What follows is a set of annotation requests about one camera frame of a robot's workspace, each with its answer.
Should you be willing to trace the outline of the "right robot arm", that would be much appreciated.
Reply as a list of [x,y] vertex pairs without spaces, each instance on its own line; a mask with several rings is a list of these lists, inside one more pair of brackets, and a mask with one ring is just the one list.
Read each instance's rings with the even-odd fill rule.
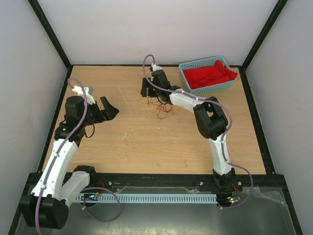
[[199,133],[208,140],[213,158],[214,186],[225,190],[235,177],[227,144],[228,119],[221,104],[215,97],[201,98],[187,93],[179,86],[172,86],[164,70],[151,66],[151,77],[142,80],[142,97],[156,97],[164,104],[182,107],[195,117]]

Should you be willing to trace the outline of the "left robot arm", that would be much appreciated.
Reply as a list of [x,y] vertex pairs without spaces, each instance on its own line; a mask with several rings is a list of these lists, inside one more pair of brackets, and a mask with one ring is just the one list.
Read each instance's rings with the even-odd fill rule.
[[27,226],[61,229],[78,194],[84,188],[90,190],[97,186],[93,166],[79,165],[70,179],[65,180],[65,176],[81,140],[87,135],[85,128],[113,120],[119,113],[106,97],[100,100],[103,110],[91,96],[86,100],[80,95],[66,99],[64,120],[55,130],[53,149],[45,170],[30,194],[22,196],[19,202]]

